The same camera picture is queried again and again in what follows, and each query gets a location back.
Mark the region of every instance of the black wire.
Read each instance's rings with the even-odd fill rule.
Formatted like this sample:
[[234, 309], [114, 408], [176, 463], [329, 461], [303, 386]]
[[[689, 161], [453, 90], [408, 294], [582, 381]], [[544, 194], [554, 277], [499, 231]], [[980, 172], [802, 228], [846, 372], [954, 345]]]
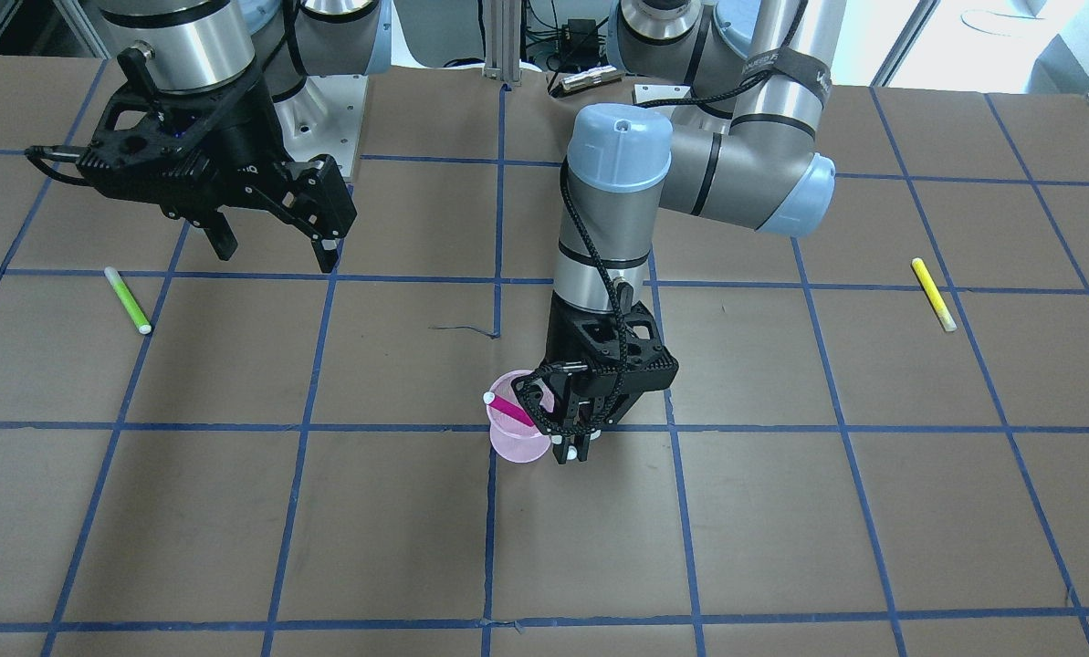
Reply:
[[289, 41], [289, 56], [293, 59], [293, 68], [298, 74], [307, 77], [309, 71], [305, 70], [305, 61], [302, 61], [302, 47], [296, 41], [296, 16], [302, 12], [302, 0], [285, 0], [285, 40]]
[[531, 417], [536, 428], [540, 429], [540, 433], [549, 434], [552, 436], [578, 436], [586, 435], [597, 431], [605, 427], [605, 422], [608, 417], [613, 414], [613, 409], [617, 406], [621, 398], [621, 387], [624, 386], [624, 370], [629, 365], [629, 328], [624, 323], [624, 311], [621, 308], [621, 300], [617, 292], [613, 288], [613, 280], [610, 279], [610, 272], [605, 267], [605, 261], [601, 259], [601, 255], [597, 250], [597, 245], [594, 244], [594, 239], [589, 235], [589, 229], [585, 226], [585, 220], [582, 219], [580, 212], [577, 211], [576, 204], [573, 203], [573, 195], [568, 192], [568, 158], [565, 158], [561, 162], [561, 198], [564, 199], [564, 208], [568, 211], [568, 216], [573, 218], [573, 226], [577, 229], [577, 233], [580, 233], [580, 241], [584, 242], [585, 248], [589, 252], [589, 257], [597, 267], [597, 273], [600, 275], [601, 283], [605, 287], [605, 294], [610, 299], [610, 308], [613, 312], [613, 319], [616, 329], [617, 338], [617, 374], [613, 379], [613, 390], [605, 398], [605, 406], [601, 409], [596, 415], [589, 417], [587, 424], [574, 424], [573, 427], [562, 427], [562, 425], [548, 419], [538, 403], [531, 403], [529, 400], [524, 398], [527, 392], [527, 387], [530, 384], [539, 381], [543, 377], [548, 377], [549, 374], [554, 374], [556, 372], [556, 366], [551, 365], [551, 363], [544, 363], [533, 370], [531, 374], [526, 374], [524, 377], [518, 379], [513, 379], [511, 382], [511, 389], [515, 392], [516, 399], [519, 401], [521, 406], [527, 412], [527, 415]]
[[[804, 10], [807, 9], [808, 0], [799, 0], [799, 4], [796, 5], [795, 16], [792, 19], [792, 24], [787, 28], [787, 34], [783, 37], [781, 42], [781, 48], [787, 48], [792, 45], [792, 40], [795, 38], [795, 33], [799, 29], [799, 21], [804, 20]], [[770, 80], [772, 72], [760, 71], [756, 74], [751, 74], [744, 78], [739, 86], [732, 88], [730, 92], [717, 93], [714, 96], [707, 96], [706, 98], [662, 98], [658, 100], [646, 100], [645, 104], [637, 104], [639, 108], [669, 108], [675, 105], [711, 105], [720, 104], [720, 101], [726, 100], [729, 98], [735, 98], [735, 96], [741, 95], [741, 93], [747, 93], [752, 90], [752, 88], [759, 86], [759, 84], [764, 83]]]
[[601, 19], [601, 22], [599, 22], [599, 24], [595, 26], [594, 31], [591, 31], [589, 34], [586, 34], [585, 38], [582, 38], [580, 42], [577, 42], [577, 45], [574, 46], [573, 49], [568, 50], [568, 54], [565, 54], [565, 58], [561, 59], [561, 65], [558, 65], [555, 68], [555, 74], [552, 74], [552, 78], [548, 81], [548, 93], [550, 96], [552, 95], [552, 87], [555, 86], [555, 78], [560, 77], [561, 71], [564, 70], [564, 65], [568, 63], [568, 59], [571, 59], [573, 57], [573, 53], [576, 53], [577, 50], [580, 50], [580, 48], [585, 45], [585, 42], [588, 41], [595, 34], [597, 34], [598, 31], [602, 28], [602, 26], [605, 26], [607, 22], [610, 22], [610, 16]]
[[551, 0], [551, 2], [552, 2], [552, 28], [556, 29], [556, 32], [561, 32], [561, 17], [555, 15], [555, 0]]
[[30, 149], [25, 151], [25, 157], [34, 167], [37, 168], [37, 170], [41, 171], [45, 175], [48, 175], [53, 180], [57, 180], [57, 182], [59, 183], [76, 184], [77, 187], [93, 186], [93, 184], [86, 182], [85, 179], [74, 178], [73, 175], [65, 175], [64, 173], [61, 173], [61, 171], [57, 171], [56, 168], [52, 168], [51, 166], [48, 166], [48, 163], [45, 163], [45, 161], [40, 159], [38, 155], [32, 153]]
[[555, 31], [560, 31], [561, 29], [560, 26], [558, 26], [558, 25], [548, 25], [547, 22], [544, 22], [544, 19], [541, 19], [540, 15], [536, 13], [536, 8], [533, 8], [533, 1], [531, 0], [527, 0], [526, 4], [527, 4], [527, 11], [531, 12], [533, 17], [536, 19], [536, 22], [538, 22], [539, 24], [541, 24], [543, 26], [549, 26], [550, 28], [555, 29]]
[[448, 63], [443, 64], [443, 68], [444, 68], [444, 70], [449, 70], [449, 68], [466, 66], [466, 65], [470, 65], [470, 64], [481, 64], [481, 63], [482, 63], [482, 59], [478, 59], [478, 58], [451, 59], [451, 61], [449, 61]]
[[487, 26], [482, 24], [482, 0], [478, 0], [478, 40], [482, 41], [482, 61], [487, 61]]

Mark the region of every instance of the light blue joint cap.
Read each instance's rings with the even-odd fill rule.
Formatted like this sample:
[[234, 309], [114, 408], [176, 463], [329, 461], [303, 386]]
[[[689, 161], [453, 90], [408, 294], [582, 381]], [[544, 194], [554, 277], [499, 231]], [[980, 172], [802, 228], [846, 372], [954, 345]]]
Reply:
[[714, 25], [723, 35], [723, 41], [744, 59], [751, 56], [758, 17], [759, 0], [719, 0], [714, 5]]
[[365, 74], [380, 74], [390, 70], [391, 48], [393, 41], [393, 0], [381, 0], [381, 12], [378, 14], [378, 32], [374, 37], [374, 50], [369, 51], [369, 63], [365, 64]]
[[573, 126], [568, 170], [603, 192], [648, 190], [670, 170], [673, 134], [669, 118], [654, 109], [589, 105], [578, 112]]
[[280, 0], [240, 0], [240, 11], [248, 25], [248, 34], [256, 34], [280, 11]]
[[790, 238], [803, 238], [820, 226], [832, 203], [832, 191], [836, 190], [836, 166], [823, 157], [812, 155], [808, 171], [799, 177], [799, 182], [779, 209], [760, 226], [760, 233], [779, 233]]

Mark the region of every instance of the pink cup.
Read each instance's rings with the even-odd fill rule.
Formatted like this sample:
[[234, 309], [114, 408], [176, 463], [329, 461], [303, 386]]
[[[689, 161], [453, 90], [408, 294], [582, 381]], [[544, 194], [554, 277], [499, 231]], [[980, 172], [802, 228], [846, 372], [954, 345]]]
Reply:
[[[527, 369], [507, 372], [491, 384], [490, 391], [524, 413], [516, 399], [516, 392], [511, 390], [511, 381], [526, 374], [531, 374], [531, 372]], [[541, 385], [540, 388], [544, 391], [543, 398], [540, 399], [540, 406], [544, 411], [552, 411], [552, 403], [555, 402], [552, 391], [548, 390], [548, 386]], [[552, 447], [551, 436], [540, 434], [533, 425], [525, 425], [514, 416], [519, 415], [518, 413], [512, 412], [510, 415], [491, 406], [491, 404], [485, 404], [485, 407], [487, 409], [487, 418], [491, 421], [491, 447], [500, 457], [513, 463], [530, 463], [537, 458], [543, 457]]]

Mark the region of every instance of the gray robot arm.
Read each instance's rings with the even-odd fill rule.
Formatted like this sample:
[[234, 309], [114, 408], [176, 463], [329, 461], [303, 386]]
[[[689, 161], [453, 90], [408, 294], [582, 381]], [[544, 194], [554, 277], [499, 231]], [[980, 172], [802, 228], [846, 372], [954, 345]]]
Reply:
[[[236, 248], [220, 208], [265, 210], [299, 230], [321, 270], [331, 271], [356, 209], [328, 150], [294, 158], [273, 101], [297, 97], [307, 72], [389, 66], [390, 0], [99, 5], [127, 82], [110, 97], [88, 146], [32, 146], [29, 161], [63, 183], [159, 205], [170, 219], [200, 228], [220, 259]], [[264, 21], [248, 20], [257, 12]], [[124, 113], [143, 118], [120, 127]], [[314, 112], [299, 131], [319, 118]], [[57, 173], [48, 161], [72, 163], [81, 175]]]
[[[798, 13], [796, 0], [764, 0], [752, 28], [749, 13], [731, 0], [621, 1], [612, 41], [615, 58], [634, 72], [682, 80], [698, 98], [770, 72], [739, 96], [674, 112], [663, 208], [796, 238], [820, 223], [835, 166], [816, 154], [816, 130], [844, 4], [810, 0]], [[767, 62], [772, 68], [760, 66]]]
[[[621, 0], [615, 9], [619, 62], [692, 84], [694, 97], [591, 105], [577, 115], [561, 171], [544, 360], [512, 384], [552, 435], [556, 462], [585, 461], [600, 429], [677, 374], [637, 302], [658, 207], [803, 236], [832, 199], [835, 167], [816, 154], [816, 129], [844, 0], [764, 0], [745, 47], [726, 20], [735, 7]], [[673, 123], [649, 109], [664, 104], [677, 108]]]

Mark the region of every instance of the pink marker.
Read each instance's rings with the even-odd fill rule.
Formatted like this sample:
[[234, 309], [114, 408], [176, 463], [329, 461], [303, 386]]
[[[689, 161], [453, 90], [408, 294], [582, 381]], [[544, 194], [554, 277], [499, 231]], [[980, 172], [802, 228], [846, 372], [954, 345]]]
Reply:
[[507, 417], [519, 422], [519, 424], [523, 424], [524, 427], [536, 427], [536, 423], [533, 422], [531, 417], [528, 416], [526, 412], [524, 412], [524, 409], [516, 406], [516, 404], [501, 398], [501, 396], [494, 394], [491, 390], [482, 392], [482, 403], [486, 403], [489, 406], [497, 409], [497, 411]]

